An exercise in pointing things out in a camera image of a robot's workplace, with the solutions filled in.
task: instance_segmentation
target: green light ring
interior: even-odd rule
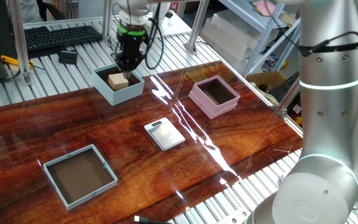
[[[309,85],[306,84],[304,82],[302,82],[301,80],[299,81],[300,85],[305,87],[305,88],[309,88],[312,90],[340,90],[340,89],[344,89],[344,88],[349,88],[352,86],[356,86],[358,85],[358,80],[351,82],[351,83],[346,83],[343,85],[335,85],[335,86],[316,86],[316,85]]]
[[[125,30],[125,28],[123,28],[121,26],[121,24],[118,24],[118,29],[123,32],[124,34],[128,34],[128,35],[134,35],[134,36],[142,36],[146,33],[145,30],[142,30],[142,32],[133,32],[133,31],[128,31],[128,30]]]

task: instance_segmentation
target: person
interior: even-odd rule
[[[44,21],[41,18],[37,0],[20,0],[20,5],[22,8],[23,23]]]

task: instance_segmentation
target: metal pole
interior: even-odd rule
[[[296,28],[295,33],[293,34],[291,41],[294,43],[297,43],[299,40],[299,37],[301,35],[301,25]],[[281,67],[283,67],[284,62],[290,55],[292,49],[294,48],[294,45],[292,43],[288,43],[287,47],[285,47],[284,52],[281,54],[280,59],[278,60],[276,66],[274,67],[274,71],[279,71]]]
[[[273,11],[272,17],[278,21],[278,17],[280,16],[280,13],[283,11],[284,8],[284,4],[283,3],[277,3],[275,6],[275,9]],[[263,51],[264,49],[262,48],[265,44],[266,41],[270,35],[270,33],[272,32],[273,26],[276,23],[273,21],[272,18],[269,19],[265,30],[260,34],[258,43],[252,53],[252,55],[249,57],[248,63],[246,65],[246,69],[243,71],[242,76],[248,75],[250,73],[250,71],[252,70],[251,67],[254,65],[254,62],[257,60],[259,53],[261,53],[261,51]]]
[[[110,34],[111,19],[112,19],[112,5],[113,5],[113,0],[104,0],[102,37],[103,37],[103,41],[105,41],[108,46],[113,44],[112,37]]]
[[[13,32],[16,41],[16,52],[17,59],[19,61],[19,68],[21,74],[23,74],[25,84],[31,85],[32,80],[30,76],[29,56],[27,55],[27,46],[25,44],[22,9],[20,1],[8,0],[8,4],[11,12]]]
[[[300,24],[301,19],[299,18],[297,21],[295,21],[295,23],[293,24],[293,27],[289,28],[285,35],[288,36],[291,34],[291,32]],[[265,54],[264,56],[262,56],[262,58],[259,59],[259,61],[257,63],[254,64],[254,66],[252,66],[252,68],[249,70],[248,73],[246,74],[242,74],[244,75],[248,75],[251,74],[261,63],[263,63],[265,61],[265,59],[285,40],[284,35],[282,35],[278,41],[276,41],[276,43],[273,45],[273,47],[271,47]]]
[[[274,112],[279,115],[283,116],[283,110],[287,108],[287,106],[292,102],[296,94],[298,94],[301,76],[299,75],[298,78],[295,80],[295,82],[292,84],[291,88],[287,92],[287,94],[284,96],[284,98],[281,100],[280,104],[276,107]]]
[[[209,0],[203,0],[200,2],[200,6],[198,6],[197,15],[193,24],[193,28],[191,30],[189,42],[184,44],[186,51],[189,53],[192,54],[197,53],[195,43],[200,34],[201,26],[203,25],[208,4],[209,4]]]

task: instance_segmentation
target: open box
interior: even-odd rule
[[[98,68],[92,73],[93,86],[103,95],[111,106],[127,101],[143,93],[144,80],[136,74],[135,71],[132,72],[132,75],[128,79],[128,87],[118,91],[112,90],[108,83],[108,77],[110,74],[116,73],[120,73],[116,64]]]
[[[233,110],[240,95],[221,77],[215,76],[195,83],[189,97],[210,119],[213,119]]]
[[[117,177],[94,145],[44,164],[44,171],[70,210],[117,185]]]

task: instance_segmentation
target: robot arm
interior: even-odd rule
[[[283,2],[301,3],[301,46],[358,33],[356,1]],[[356,42],[345,35],[328,46]],[[343,224],[358,198],[358,49],[300,55],[300,64],[300,160],[246,224]]]
[[[118,0],[121,11],[117,30],[119,44],[116,47],[115,61],[126,78],[129,78],[131,71],[135,70],[145,58],[146,52],[142,52],[140,46],[142,43],[148,45],[150,41],[145,25],[149,21],[147,14],[150,12],[151,4],[170,1],[172,0]],[[175,2],[190,1],[195,0],[175,0]]]

